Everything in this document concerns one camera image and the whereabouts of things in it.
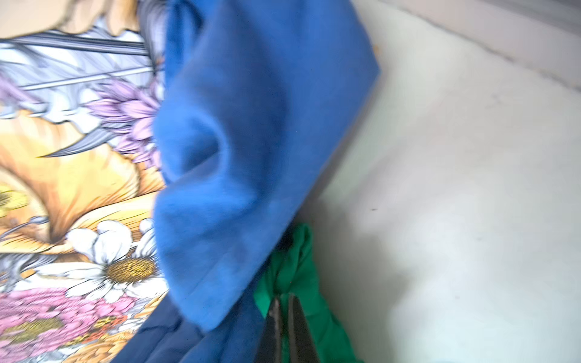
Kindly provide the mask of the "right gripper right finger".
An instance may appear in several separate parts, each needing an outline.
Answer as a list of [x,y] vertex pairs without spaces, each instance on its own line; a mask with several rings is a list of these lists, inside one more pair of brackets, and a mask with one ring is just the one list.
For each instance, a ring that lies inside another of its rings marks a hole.
[[288,298],[287,333],[291,363],[320,363],[307,317],[297,296]]

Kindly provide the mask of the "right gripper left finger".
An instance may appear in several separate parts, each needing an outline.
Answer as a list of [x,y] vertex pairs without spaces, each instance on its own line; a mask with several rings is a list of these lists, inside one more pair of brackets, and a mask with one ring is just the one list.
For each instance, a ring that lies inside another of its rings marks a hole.
[[283,329],[281,301],[275,297],[267,312],[254,363],[282,363]]

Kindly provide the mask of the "green cloth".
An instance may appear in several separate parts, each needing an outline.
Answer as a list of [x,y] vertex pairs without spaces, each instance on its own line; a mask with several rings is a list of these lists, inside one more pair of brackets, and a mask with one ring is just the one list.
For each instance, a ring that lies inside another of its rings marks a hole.
[[320,293],[312,247],[313,233],[308,225],[292,229],[284,238],[284,246],[269,258],[254,291],[254,301],[266,319],[270,303],[275,297],[280,298],[284,323],[282,362],[290,362],[287,311],[291,294],[300,300],[320,361],[357,362],[348,335]]

